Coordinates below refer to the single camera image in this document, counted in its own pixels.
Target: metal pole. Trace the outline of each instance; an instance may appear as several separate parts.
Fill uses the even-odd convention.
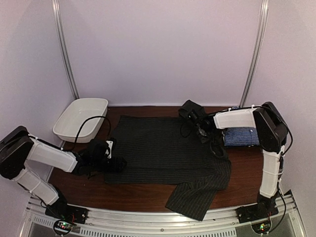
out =
[[[247,96],[249,94],[250,86],[253,80],[253,76],[256,70],[256,66],[259,60],[259,52],[262,46],[263,37],[266,31],[267,20],[268,20],[268,11],[269,11],[268,5],[269,5],[269,0],[262,0],[257,39],[256,39],[255,48],[252,55],[249,72],[248,72],[247,82],[246,82],[246,85],[242,94],[242,98],[239,104],[240,107],[243,107],[246,102]]]
[[[60,14],[60,9],[59,9],[59,0],[52,0],[52,4],[53,4],[53,13],[54,13],[54,17],[55,17],[57,35],[58,35],[58,39],[59,39],[60,49],[61,49],[61,53],[62,53],[62,58],[63,58],[69,86],[70,86],[70,89],[71,89],[71,92],[73,94],[74,99],[77,100],[77,99],[79,99],[79,93],[78,93],[77,85],[76,85],[76,82],[74,79],[73,71],[71,69],[68,51],[67,51],[67,47],[66,47],[62,19],[61,19],[61,14]]]

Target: metal frame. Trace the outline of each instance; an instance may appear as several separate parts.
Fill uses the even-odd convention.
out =
[[[255,48],[252,55],[249,72],[248,72],[247,82],[246,82],[246,85],[242,94],[242,98],[239,104],[240,107],[243,107],[246,102],[247,96],[249,94],[250,86],[255,74],[256,66],[259,60],[259,53],[260,53],[260,49],[263,42],[263,37],[266,31],[266,26],[267,26],[267,21],[268,21],[268,12],[269,12],[269,0],[262,0],[257,39],[256,39]]]
[[[52,0],[52,4],[53,4],[53,13],[54,13],[55,23],[56,23],[56,28],[57,28],[57,35],[58,35],[58,39],[60,43],[60,49],[61,49],[62,58],[64,61],[66,73],[67,73],[68,82],[69,82],[73,97],[74,99],[77,100],[79,99],[79,93],[78,93],[77,85],[74,79],[73,71],[71,69],[68,52],[67,52],[62,19],[61,19],[61,14],[60,14],[60,9],[59,9],[59,0]]]
[[[296,237],[306,237],[300,214],[292,195],[284,197],[287,213],[291,217],[292,227]],[[280,198],[277,198],[276,205],[281,216],[284,205]],[[230,233],[236,236],[236,228],[250,225],[250,222],[239,224],[235,212],[237,207],[228,207],[209,210],[202,222],[192,220],[177,213],[155,213],[155,212],[123,212],[98,208],[87,208],[88,215],[86,224],[78,224],[72,231],[76,236],[102,237],[102,236],[133,236],[133,237],[202,237],[220,236],[217,233]],[[26,218],[20,232],[20,237],[27,237],[32,223],[48,228],[56,219],[45,216],[45,209],[40,205],[40,200],[31,197]]]

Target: vent slot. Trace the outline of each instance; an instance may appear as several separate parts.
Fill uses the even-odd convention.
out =
[[[50,219],[41,216],[35,216],[33,222],[41,226],[47,227],[52,227],[54,224],[53,221],[51,221]]]
[[[80,228],[80,236],[83,237],[158,237],[162,235],[135,235],[135,234],[128,234],[128,233],[111,233],[108,231],[102,231],[102,230],[95,230],[90,229],[87,227],[81,227]],[[229,228],[227,230],[222,231],[210,231],[207,233],[201,233],[199,235],[197,234],[183,234],[183,235],[168,235],[168,237],[237,237],[235,228]]]

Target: striped black garment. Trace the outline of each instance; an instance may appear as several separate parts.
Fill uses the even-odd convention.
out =
[[[124,157],[122,173],[106,173],[110,184],[176,184],[166,207],[196,220],[203,220],[216,191],[227,187],[231,163],[216,158],[209,143],[202,144],[192,132],[180,134],[181,118],[135,118],[122,116],[113,131],[117,145],[113,156]],[[190,128],[183,126],[183,134]]]

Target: black cable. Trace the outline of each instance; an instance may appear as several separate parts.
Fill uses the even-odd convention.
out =
[[[283,219],[284,219],[284,217],[285,217],[285,214],[286,214],[286,203],[285,203],[284,197],[283,197],[283,195],[282,195],[282,193],[281,193],[281,190],[280,190],[280,187],[279,187],[279,183],[277,183],[277,191],[278,191],[278,193],[279,193],[279,195],[280,195],[280,197],[281,197],[281,199],[282,199],[282,201],[283,201],[283,204],[284,204],[284,213],[283,213],[283,215],[282,215],[282,217],[281,217],[281,220],[278,222],[278,224],[277,224],[276,226],[274,226],[274,228],[273,228],[272,230],[268,231],[269,234],[270,234],[272,231],[274,231],[274,230],[281,224],[281,222],[283,221]]]
[[[81,125],[81,127],[80,127],[80,129],[79,129],[79,131],[78,131],[78,133],[77,133],[77,135],[76,135],[76,138],[75,138],[75,142],[74,142],[73,147],[71,147],[71,149],[63,150],[63,151],[65,151],[65,152],[72,152],[72,151],[74,150],[74,148],[76,147],[79,134],[80,134],[80,132],[81,132],[83,126],[85,125],[85,123],[88,122],[88,121],[91,120],[91,119],[96,119],[96,118],[104,118],[104,119],[109,123],[109,131],[108,131],[108,135],[107,135],[107,138],[106,138],[106,139],[108,139],[108,137],[109,137],[109,135],[110,135],[110,133],[111,133],[111,122],[110,122],[110,120],[109,120],[107,117],[105,117],[105,116],[93,116],[93,117],[87,118],[87,119],[83,122],[83,124]]]
[[[221,136],[216,133],[206,134],[210,139],[210,151],[215,155],[216,158],[226,159],[227,153],[224,146],[221,144]]]
[[[51,214],[53,214],[53,216],[54,216],[55,218],[61,219],[61,220],[63,220],[63,221],[66,221],[65,218],[63,218],[63,217],[57,215],[55,212],[53,212],[52,209],[50,209],[50,207],[46,204],[46,202],[45,202],[43,199],[41,199],[41,198],[40,198],[39,196],[37,196],[37,195],[35,195],[35,196],[40,200],[40,205],[42,206],[42,204],[44,204],[45,207],[44,207],[44,206],[42,206],[42,207],[44,207],[44,208],[46,208],[47,210],[49,210],[49,211],[51,212]]]
[[[53,148],[56,148],[56,149],[60,150],[60,147],[58,147],[58,146],[56,146],[56,145],[54,145],[54,144],[51,144],[51,143],[49,143],[49,142],[46,142],[45,140],[42,140],[42,139],[40,139],[40,138],[36,138],[36,137],[34,137],[34,136],[32,136],[32,135],[29,135],[29,138],[33,138],[34,140],[37,140],[37,141],[39,141],[39,142],[42,142],[42,143],[44,143],[44,144],[46,144],[46,145],[49,145],[49,146],[51,146],[51,147],[53,147]]]

